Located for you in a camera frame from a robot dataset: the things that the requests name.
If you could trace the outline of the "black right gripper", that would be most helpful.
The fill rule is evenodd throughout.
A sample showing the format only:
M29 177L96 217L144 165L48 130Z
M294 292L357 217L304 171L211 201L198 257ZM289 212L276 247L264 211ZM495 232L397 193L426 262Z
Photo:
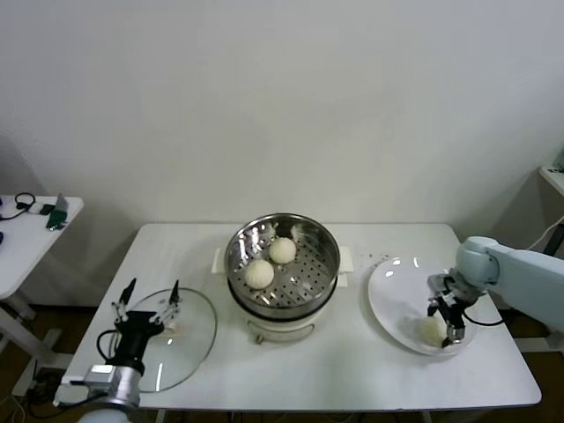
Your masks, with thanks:
M445 337L441 348L461 344L465 337L464 311L465 304L460 303L451 293L441 294L428 300L427 317L440 313L446 325Z

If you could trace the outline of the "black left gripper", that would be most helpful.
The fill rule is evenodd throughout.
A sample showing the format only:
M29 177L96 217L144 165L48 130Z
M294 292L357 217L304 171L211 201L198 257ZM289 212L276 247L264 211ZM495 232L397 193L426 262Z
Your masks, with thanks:
M118 301L113 301L115 327L120 341L112 357L114 366L143 366L143 357L149 340L164 331L180 310L179 281L176 281L166 304L157 312L130 311L127 305L135 288L136 279L122 290Z

